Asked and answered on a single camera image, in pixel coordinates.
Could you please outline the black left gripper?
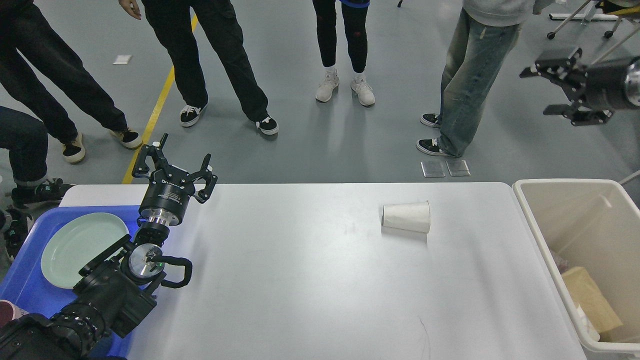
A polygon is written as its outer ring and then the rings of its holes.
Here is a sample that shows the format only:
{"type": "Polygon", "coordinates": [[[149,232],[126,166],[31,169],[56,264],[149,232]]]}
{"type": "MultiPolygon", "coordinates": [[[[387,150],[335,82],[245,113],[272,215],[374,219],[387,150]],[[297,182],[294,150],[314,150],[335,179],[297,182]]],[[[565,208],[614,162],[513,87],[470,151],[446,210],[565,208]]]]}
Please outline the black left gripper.
{"type": "Polygon", "coordinates": [[[159,224],[178,226],[185,218],[190,197],[198,203],[207,202],[214,191],[218,177],[210,166],[211,154],[203,158],[198,171],[188,173],[185,179],[179,178],[173,183],[170,178],[169,161],[163,153],[163,147],[169,137],[164,133],[160,141],[151,145],[142,144],[131,170],[133,178],[146,178],[149,181],[147,190],[138,209],[139,216],[146,221],[158,219],[159,224]],[[204,187],[198,191],[195,183],[204,181],[204,187]]]}

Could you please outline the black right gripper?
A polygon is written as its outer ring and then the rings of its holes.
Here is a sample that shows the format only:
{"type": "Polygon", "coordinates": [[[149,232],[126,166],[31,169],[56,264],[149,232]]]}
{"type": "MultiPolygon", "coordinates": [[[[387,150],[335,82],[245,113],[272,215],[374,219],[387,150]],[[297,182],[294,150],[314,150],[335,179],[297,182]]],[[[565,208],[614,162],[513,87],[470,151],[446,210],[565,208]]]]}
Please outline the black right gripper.
{"type": "Polygon", "coordinates": [[[615,110],[637,110],[640,106],[638,56],[626,57],[585,66],[580,47],[544,50],[534,63],[524,68],[519,77],[542,77],[560,87],[570,101],[584,97],[589,109],[576,104],[552,104],[542,111],[544,116],[562,116],[572,126],[605,125],[615,110]]]}

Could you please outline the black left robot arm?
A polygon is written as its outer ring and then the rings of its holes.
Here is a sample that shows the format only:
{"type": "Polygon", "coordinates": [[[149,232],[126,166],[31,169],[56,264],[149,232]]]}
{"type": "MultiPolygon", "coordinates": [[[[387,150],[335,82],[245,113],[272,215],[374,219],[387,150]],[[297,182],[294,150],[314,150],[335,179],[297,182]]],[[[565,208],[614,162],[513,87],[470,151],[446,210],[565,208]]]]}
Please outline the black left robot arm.
{"type": "Polygon", "coordinates": [[[138,230],[123,235],[79,271],[74,301],[51,317],[30,313],[1,329],[3,360],[88,360],[107,332],[124,338],[156,307],[158,287],[180,289],[189,284],[189,259],[164,255],[170,228],[182,223],[190,199],[205,203],[218,177],[210,153],[198,171],[169,164],[163,153],[168,134],[142,145],[131,176],[146,178],[138,209],[138,230]]]}

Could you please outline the cardigan person right hand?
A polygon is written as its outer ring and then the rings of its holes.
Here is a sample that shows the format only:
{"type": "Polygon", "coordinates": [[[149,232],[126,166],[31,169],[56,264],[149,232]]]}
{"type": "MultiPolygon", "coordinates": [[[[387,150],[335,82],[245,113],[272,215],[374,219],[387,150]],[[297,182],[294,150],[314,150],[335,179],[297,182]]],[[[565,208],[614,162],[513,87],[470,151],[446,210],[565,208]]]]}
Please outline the cardigan person right hand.
{"type": "Polygon", "coordinates": [[[119,0],[118,3],[128,16],[137,20],[142,20],[142,12],[138,6],[137,0],[119,0]]]}

